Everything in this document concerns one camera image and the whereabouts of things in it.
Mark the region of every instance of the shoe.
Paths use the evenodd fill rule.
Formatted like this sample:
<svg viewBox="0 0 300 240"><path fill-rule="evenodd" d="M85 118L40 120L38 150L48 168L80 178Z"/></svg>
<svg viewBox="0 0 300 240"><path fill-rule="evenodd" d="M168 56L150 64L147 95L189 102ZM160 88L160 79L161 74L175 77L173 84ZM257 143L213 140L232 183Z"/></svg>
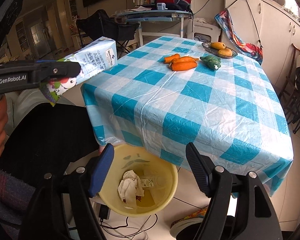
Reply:
<svg viewBox="0 0 300 240"><path fill-rule="evenodd" d="M177 235L186 227L193 224L201 223L203 221L205 214L207 213L207 210L208 207L206 206L205 208L191 214L190 216L174 221L171 224L170 235L176 238Z"/></svg>

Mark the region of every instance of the trash can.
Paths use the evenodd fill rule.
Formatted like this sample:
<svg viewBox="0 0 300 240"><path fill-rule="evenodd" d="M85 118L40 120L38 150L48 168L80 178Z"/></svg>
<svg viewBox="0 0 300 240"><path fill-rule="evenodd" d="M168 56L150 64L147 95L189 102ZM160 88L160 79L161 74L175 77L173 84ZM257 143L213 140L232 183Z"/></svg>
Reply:
<svg viewBox="0 0 300 240"><path fill-rule="evenodd" d="M136 208L128 207L120 198L118 186L126 171L133 170L141 181L145 196ZM178 186L175 165L147 152L143 147L114 147L114 160L99 195L113 211L128 217L148 216L162 210L172 200Z"/></svg>

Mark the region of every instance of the screw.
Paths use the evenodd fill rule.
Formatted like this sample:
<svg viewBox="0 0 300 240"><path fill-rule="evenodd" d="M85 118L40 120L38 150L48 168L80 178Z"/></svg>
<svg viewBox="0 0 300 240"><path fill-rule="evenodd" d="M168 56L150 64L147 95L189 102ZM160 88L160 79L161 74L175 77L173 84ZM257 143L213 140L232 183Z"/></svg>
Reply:
<svg viewBox="0 0 300 240"><path fill-rule="evenodd" d="M253 179L255 179L257 177L257 174L254 171L250 171L249 172L249 176Z"/></svg>
<svg viewBox="0 0 300 240"><path fill-rule="evenodd" d="M220 172L220 173L222 173L222 172L225 171L225 168L222 167L222 166L216 166L214 169L215 169L217 172Z"/></svg>
<svg viewBox="0 0 300 240"><path fill-rule="evenodd" d="M51 173L46 173L46 174L44 175L44 178L45 178L45 179L51 179L51 177L52 177L52 174L51 174Z"/></svg>
<svg viewBox="0 0 300 240"><path fill-rule="evenodd" d="M86 171L85 167L79 167L75 170L77 173L84 173Z"/></svg>

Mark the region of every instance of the plastic table cover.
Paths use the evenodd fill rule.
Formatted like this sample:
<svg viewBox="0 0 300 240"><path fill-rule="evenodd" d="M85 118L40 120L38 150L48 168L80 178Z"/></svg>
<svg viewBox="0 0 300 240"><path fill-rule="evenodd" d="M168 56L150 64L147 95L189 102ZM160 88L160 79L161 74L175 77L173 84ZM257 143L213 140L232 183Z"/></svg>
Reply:
<svg viewBox="0 0 300 240"><path fill-rule="evenodd" d="M255 171L272 195L293 160L287 122L267 76L239 54L210 70L173 72L163 58L209 55L201 42L161 37L127 54L88 80L82 94L100 145L128 143L191 170L193 142L200 154L229 172Z"/></svg>

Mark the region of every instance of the power adapter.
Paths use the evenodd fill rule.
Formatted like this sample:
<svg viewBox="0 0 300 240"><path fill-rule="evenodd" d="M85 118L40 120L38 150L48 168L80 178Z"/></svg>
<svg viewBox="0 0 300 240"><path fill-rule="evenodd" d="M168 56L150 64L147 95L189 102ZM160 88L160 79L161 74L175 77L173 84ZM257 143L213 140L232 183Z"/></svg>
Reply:
<svg viewBox="0 0 300 240"><path fill-rule="evenodd" d="M106 205L101 205L99 210L100 220L108 220L110 217L110 208Z"/></svg>

